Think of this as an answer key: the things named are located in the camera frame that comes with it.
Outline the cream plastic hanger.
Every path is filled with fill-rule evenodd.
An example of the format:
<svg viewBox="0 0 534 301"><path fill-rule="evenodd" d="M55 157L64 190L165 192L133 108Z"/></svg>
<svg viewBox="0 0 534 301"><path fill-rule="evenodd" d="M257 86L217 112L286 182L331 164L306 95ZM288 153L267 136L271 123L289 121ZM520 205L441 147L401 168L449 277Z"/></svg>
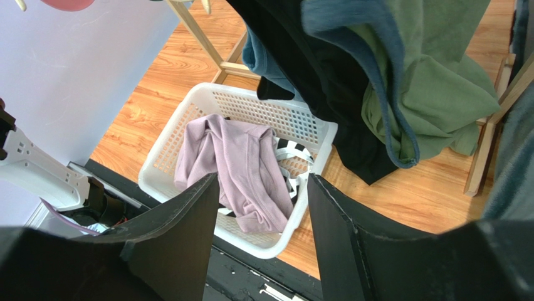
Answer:
<svg viewBox="0 0 534 301"><path fill-rule="evenodd" d="M27 10L27 5L24 0L15 0L15 2L23 12Z"/></svg>

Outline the mauve tank top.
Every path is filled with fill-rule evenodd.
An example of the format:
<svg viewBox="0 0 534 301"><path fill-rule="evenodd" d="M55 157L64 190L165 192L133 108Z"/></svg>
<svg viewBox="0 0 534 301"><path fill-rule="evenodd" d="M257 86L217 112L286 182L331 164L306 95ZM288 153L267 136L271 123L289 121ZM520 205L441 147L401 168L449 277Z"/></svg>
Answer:
<svg viewBox="0 0 534 301"><path fill-rule="evenodd" d="M219 202L245 233L280 233L294 205L275 157L274 131L265 125L211 114L184 130L174 186L183 191L206 174L218 174Z"/></svg>

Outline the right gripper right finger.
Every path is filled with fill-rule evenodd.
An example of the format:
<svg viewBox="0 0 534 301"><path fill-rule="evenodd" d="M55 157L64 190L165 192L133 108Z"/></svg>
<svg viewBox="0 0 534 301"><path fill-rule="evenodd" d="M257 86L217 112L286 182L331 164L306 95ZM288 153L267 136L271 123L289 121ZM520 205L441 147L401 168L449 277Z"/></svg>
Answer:
<svg viewBox="0 0 534 301"><path fill-rule="evenodd" d="M533 299L531 221L475 221L436 235L316 174L308 202L324 300Z"/></svg>

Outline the black white striped tank top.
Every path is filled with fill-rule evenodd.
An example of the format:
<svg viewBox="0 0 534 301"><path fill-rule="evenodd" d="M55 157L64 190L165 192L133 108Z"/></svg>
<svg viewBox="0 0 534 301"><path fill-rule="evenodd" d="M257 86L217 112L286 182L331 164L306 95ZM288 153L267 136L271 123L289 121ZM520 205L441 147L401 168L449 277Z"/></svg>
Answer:
<svg viewBox="0 0 534 301"><path fill-rule="evenodd" d="M314 164L313 155L302 144L292 140L275 137L275 157L293 205Z"/></svg>

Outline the pink plastic hanger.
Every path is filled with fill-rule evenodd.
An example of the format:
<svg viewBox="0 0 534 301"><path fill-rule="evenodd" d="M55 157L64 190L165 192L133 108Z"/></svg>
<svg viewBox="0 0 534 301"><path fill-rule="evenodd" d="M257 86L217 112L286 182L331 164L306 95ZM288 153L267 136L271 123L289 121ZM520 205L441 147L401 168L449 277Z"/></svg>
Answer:
<svg viewBox="0 0 534 301"><path fill-rule="evenodd" d="M86 9L94 0L41 0L46 5L66 12L76 12Z"/></svg>

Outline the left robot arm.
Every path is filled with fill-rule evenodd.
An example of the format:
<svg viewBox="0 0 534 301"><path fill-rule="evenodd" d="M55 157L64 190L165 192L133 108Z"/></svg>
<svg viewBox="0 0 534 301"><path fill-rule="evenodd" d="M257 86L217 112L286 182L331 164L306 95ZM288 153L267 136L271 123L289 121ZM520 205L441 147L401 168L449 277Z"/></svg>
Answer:
<svg viewBox="0 0 534 301"><path fill-rule="evenodd" d="M37 147L1 103L1 179L37 195L52 213L80 226L113 227L127 220L127 205L94 177L76 172Z"/></svg>

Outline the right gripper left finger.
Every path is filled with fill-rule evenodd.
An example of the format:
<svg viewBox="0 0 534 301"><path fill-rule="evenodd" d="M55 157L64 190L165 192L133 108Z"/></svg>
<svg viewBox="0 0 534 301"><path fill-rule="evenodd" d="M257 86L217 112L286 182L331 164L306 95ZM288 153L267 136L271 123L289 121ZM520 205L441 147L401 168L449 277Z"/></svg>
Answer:
<svg viewBox="0 0 534 301"><path fill-rule="evenodd" d="M1 229L2 300L202 300L219 183L212 173L98 236Z"/></svg>

